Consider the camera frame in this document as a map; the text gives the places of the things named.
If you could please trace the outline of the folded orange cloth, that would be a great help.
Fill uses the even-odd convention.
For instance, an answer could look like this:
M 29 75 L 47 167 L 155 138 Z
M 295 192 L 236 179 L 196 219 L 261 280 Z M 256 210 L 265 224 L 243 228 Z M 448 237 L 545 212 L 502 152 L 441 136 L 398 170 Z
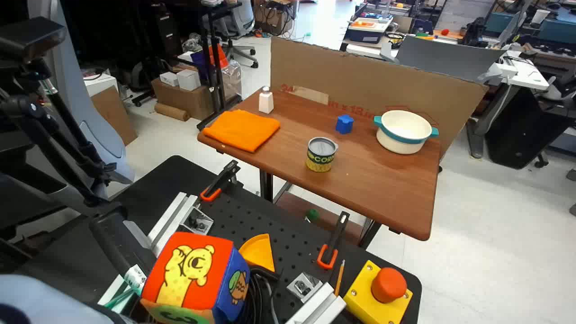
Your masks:
M 223 111 L 203 134 L 236 149 L 256 152 L 281 127 L 272 116 L 263 116 L 247 109 Z

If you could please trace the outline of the white pot with teal rim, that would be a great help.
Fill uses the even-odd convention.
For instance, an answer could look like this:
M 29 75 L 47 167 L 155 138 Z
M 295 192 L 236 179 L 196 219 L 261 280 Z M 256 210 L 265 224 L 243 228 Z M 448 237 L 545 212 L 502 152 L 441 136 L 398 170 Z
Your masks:
M 398 154 L 419 152 L 428 138 L 436 138 L 439 129 L 425 116 L 409 109 L 389 109 L 374 115 L 376 140 L 382 147 Z

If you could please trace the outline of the black orange clamp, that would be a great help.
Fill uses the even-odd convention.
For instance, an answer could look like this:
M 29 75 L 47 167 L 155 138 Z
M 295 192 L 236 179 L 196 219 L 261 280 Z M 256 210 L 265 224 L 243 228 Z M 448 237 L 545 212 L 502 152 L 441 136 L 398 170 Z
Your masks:
M 236 181 L 236 172 L 239 170 L 239 165 L 236 160 L 230 160 L 220 172 L 218 176 L 200 192 L 202 201 L 214 201 L 223 187 L 227 183 Z
M 349 221 L 349 214 L 346 210 L 340 212 L 335 230 L 331 232 L 331 237 L 320 246 L 317 253 L 317 264 L 322 269 L 331 269 L 338 257 L 338 244 L 342 241 L 342 235 L 346 232 L 346 224 Z

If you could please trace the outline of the yellow labelled tin can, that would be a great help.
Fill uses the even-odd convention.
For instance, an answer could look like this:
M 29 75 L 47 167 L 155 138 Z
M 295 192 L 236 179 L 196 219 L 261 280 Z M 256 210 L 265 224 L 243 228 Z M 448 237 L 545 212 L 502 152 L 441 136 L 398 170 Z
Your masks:
M 306 167 L 315 172 L 331 169 L 338 143 L 328 136 L 313 136 L 308 140 Z

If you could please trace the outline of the black orange clamp right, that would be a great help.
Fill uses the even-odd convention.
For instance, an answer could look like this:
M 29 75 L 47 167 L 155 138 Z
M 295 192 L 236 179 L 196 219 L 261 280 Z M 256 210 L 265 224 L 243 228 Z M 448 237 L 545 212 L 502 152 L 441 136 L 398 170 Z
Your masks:
M 338 257 L 338 244 L 342 241 L 342 235 L 346 232 L 346 224 L 349 221 L 349 214 L 346 210 L 340 212 L 335 230 L 331 232 L 331 237 L 320 246 L 317 253 L 317 264 L 322 269 L 331 269 Z

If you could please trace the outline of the yellow wedge piece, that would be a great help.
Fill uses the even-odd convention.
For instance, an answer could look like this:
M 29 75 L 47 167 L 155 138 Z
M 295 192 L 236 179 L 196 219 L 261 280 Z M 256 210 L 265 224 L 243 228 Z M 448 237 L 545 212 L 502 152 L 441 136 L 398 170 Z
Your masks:
M 256 233 L 248 237 L 241 246 L 239 253 L 250 268 L 263 268 L 275 271 L 275 259 L 272 248 L 272 237 L 268 233 Z

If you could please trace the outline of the colourful plush bear cube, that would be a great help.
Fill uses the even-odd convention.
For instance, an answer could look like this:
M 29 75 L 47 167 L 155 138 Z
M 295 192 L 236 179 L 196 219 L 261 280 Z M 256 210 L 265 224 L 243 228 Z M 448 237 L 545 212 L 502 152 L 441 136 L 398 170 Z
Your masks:
M 175 232 L 142 287 L 160 324 L 232 324 L 243 311 L 250 268 L 225 237 Z

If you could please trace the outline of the pencil on black board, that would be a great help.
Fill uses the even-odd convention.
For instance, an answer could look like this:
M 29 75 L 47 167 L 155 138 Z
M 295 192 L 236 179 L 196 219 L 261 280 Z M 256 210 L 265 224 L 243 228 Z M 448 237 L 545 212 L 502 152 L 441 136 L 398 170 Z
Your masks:
M 338 273 L 337 273 L 337 282 L 335 282 L 335 289 L 333 289 L 333 293 L 335 293 L 337 296 L 340 295 L 344 271 L 346 271 L 346 259 L 342 259 L 342 262 L 340 262 L 340 266 L 338 266 Z

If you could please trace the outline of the brown cardboard backboard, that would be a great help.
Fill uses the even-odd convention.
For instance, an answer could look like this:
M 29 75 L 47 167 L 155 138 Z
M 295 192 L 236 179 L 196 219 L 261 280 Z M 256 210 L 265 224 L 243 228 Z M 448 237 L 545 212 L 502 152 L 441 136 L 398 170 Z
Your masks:
M 463 131 L 488 88 L 459 77 L 331 50 L 286 37 L 270 43 L 274 88 L 302 86 L 335 104 L 382 113 L 407 107 L 439 129 L 439 156 Z

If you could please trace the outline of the black orange clamp left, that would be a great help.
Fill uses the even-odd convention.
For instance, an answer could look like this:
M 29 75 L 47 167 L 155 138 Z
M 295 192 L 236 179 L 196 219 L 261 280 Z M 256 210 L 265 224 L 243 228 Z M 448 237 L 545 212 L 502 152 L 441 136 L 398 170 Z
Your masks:
M 236 172 L 239 170 L 239 165 L 236 160 L 230 160 L 220 172 L 218 176 L 200 192 L 202 201 L 214 201 L 223 187 L 227 183 L 236 181 Z

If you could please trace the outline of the small white bottle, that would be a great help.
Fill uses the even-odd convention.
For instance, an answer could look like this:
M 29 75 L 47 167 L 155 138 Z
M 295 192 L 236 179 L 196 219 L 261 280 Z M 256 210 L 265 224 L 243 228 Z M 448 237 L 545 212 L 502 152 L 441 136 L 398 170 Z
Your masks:
M 259 111 L 272 113 L 274 111 L 274 93 L 270 86 L 263 86 L 259 91 Z

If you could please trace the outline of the yellow box red stop button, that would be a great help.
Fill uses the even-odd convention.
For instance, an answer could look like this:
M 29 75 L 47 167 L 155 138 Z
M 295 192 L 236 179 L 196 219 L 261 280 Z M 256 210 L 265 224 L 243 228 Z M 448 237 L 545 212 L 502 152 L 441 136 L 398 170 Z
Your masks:
M 344 295 L 346 309 L 362 324 L 400 324 L 412 300 L 405 275 L 365 260 Z

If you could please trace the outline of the silver aluminium rail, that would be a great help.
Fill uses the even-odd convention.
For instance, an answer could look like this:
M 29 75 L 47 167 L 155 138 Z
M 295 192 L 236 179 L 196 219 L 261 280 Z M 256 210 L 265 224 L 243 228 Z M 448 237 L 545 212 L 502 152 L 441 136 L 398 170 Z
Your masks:
M 346 307 L 346 300 L 333 291 L 331 284 L 322 284 L 286 324 L 331 324 Z
M 151 250 L 160 253 L 166 241 L 173 235 L 178 224 L 191 214 L 196 203 L 196 194 L 178 192 L 169 206 L 157 219 L 148 237 L 151 239 Z

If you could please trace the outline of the cardboard box on floor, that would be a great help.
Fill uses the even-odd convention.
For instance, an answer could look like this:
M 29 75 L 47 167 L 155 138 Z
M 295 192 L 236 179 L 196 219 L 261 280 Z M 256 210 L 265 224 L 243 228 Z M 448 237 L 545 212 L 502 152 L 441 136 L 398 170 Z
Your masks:
M 212 93 L 207 86 L 182 89 L 155 79 L 151 82 L 155 97 L 160 104 L 167 104 L 185 111 L 193 118 L 205 118 L 212 113 Z

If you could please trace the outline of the silver aluminium rail left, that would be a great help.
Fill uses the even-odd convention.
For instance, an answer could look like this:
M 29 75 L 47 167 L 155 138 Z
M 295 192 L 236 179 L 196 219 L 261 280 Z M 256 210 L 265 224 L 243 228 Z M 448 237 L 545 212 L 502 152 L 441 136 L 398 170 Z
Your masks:
M 151 239 L 151 250 L 160 253 L 166 241 L 173 235 L 178 224 L 191 214 L 196 203 L 196 194 L 178 192 L 169 206 L 157 219 L 148 237 Z

